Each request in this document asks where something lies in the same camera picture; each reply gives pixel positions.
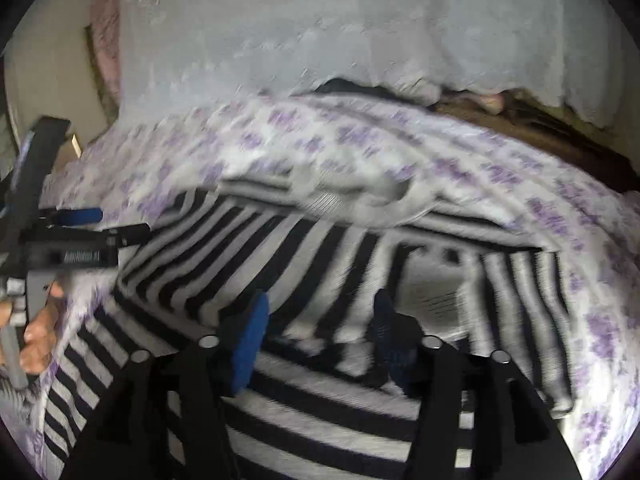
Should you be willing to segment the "person's left hand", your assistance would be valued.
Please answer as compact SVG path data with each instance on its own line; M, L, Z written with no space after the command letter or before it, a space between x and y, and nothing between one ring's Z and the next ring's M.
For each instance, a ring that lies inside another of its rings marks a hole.
M47 369L58 343L56 326L64 307L64 290L58 281L51 284L47 304L32 319L24 333L25 347L20 364L27 375L39 375Z

